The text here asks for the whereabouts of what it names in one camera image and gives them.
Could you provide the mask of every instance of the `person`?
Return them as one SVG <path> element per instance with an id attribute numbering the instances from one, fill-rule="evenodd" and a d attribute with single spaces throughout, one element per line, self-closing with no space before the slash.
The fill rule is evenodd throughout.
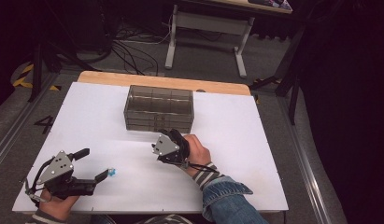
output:
<path id="1" fill-rule="evenodd" d="M 217 172 L 204 172 L 191 167 L 184 169 L 192 177 L 203 192 L 203 217 L 218 224 L 267 224 L 260 213 L 246 200 L 244 194 L 252 191 L 242 183 L 235 182 L 230 176 L 223 175 L 211 160 L 209 150 L 205 148 L 194 134 L 185 135 L 189 142 L 190 163 L 203 164 Z M 43 190 L 41 197 L 50 200 L 40 203 L 38 210 L 27 223 L 66 223 L 73 204 L 78 196 L 70 196 L 65 200 L 50 196 Z M 108 216 L 92 216 L 93 223 L 114 223 Z M 156 217 L 149 223 L 192 223 L 178 215 Z"/>

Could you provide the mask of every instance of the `table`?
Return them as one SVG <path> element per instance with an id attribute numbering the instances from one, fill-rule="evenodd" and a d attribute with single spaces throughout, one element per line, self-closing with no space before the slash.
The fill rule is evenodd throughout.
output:
<path id="1" fill-rule="evenodd" d="M 206 2 L 212 5 L 224 4 L 228 6 L 248 7 L 251 9 L 261 9 L 275 11 L 279 13 L 292 13 L 292 8 L 288 4 L 287 0 L 280 7 L 270 6 L 273 0 L 265 0 L 266 5 L 251 4 L 248 0 L 209 0 L 209 1 L 197 1 L 197 3 Z M 168 52 L 165 60 L 165 68 L 171 69 L 173 67 L 175 46 L 176 46 L 176 32 L 177 27 L 184 27 L 190 29 L 199 29 L 212 32 L 220 32 L 231 35 L 241 35 L 241 41 L 237 47 L 234 47 L 235 60 L 238 67 L 238 73 L 240 77 L 247 77 L 247 71 L 245 69 L 244 61 L 242 58 L 242 52 L 247 43 L 250 29 L 252 28 L 255 18 L 250 17 L 247 21 L 231 20 L 219 17 L 211 17 L 206 15 L 199 15 L 194 13 L 187 13 L 178 10 L 178 5 L 174 5 L 171 24 L 171 40 L 168 46 Z"/>
<path id="2" fill-rule="evenodd" d="M 192 179 L 179 168 L 156 161 L 157 157 L 151 153 L 150 144 L 157 141 L 158 134 L 125 129 L 122 112 L 129 87 L 119 85 L 140 84 L 143 80 L 146 83 L 142 84 L 171 80 L 168 85 L 178 87 L 186 86 L 190 81 L 191 89 L 204 88 L 206 91 L 221 91 L 223 88 L 216 87 L 222 86 L 235 85 L 234 89 L 242 86 L 230 83 L 214 83 L 217 86 L 212 86 L 213 82 L 205 81 L 83 72 L 69 89 L 27 178 L 33 180 L 41 164 L 60 150 L 71 153 L 88 147 L 90 155 L 73 162 L 75 177 L 90 179 L 111 167 L 118 172 L 101 182 L 93 196 L 81 197 L 72 208 L 74 212 L 201 213 L 202 193 Z M 222 173 L 254 191 L 246 198 L 256 209 L 288 210 L 256 104 L 252 96 L 243 93 L 195 91 L 192 133 L 210 149 L 213 161 Z M 35 210 L 21 189 L 13 211 L 30 213 Z"/>

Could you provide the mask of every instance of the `denim jacket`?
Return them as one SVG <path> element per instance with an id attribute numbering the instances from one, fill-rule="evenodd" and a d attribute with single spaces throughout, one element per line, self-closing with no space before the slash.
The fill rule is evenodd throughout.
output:
<path id="1" fill-rule="evenodd" d="M 214 179 L 203 188 L 203 217 L 218 224 L 268 224 L 243 195 L 252 193 L 230 176 Z"/>

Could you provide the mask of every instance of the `person's left hand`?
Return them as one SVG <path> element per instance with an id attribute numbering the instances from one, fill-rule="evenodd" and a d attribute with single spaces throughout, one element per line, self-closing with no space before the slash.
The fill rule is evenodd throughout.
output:
<path id="1" fill-rule="evenodd" d="M 78 200 L 80 196 L 69 196 L 65 200 L 62 200 L 60 198 L 54 197 L 49 193 L 48 190 L 43 189 L 41 195 L 41 198 L 49 201 L 48 203 L 40 203 L 39 209 L 52 217 L 58 218 L 62 221 L 67 221 L 70 209 L 72 208 L 73 204 Z"/>

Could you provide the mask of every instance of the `yellow and black striped tape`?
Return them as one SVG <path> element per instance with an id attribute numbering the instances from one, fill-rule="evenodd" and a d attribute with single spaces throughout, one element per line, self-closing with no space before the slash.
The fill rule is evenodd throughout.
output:
<path id="1" fill-rule="evenodd" d="M 13 83 L 14 87 L 25 87 L 25 88 L 33 88 L 34 86 L 30 82 L 25 82 L 26 76 L 28 76 L 29 72 L 34 69 L 34 65 L 32 63 L 29 63 L 28 66 L 26 66 L 22 72 L 20 73 L 19 77 L 17 80 Z M 55 86 L 52 85 L 50 87 L 51 91 L 60 91 L 62 89 L 61 86 Z"/>

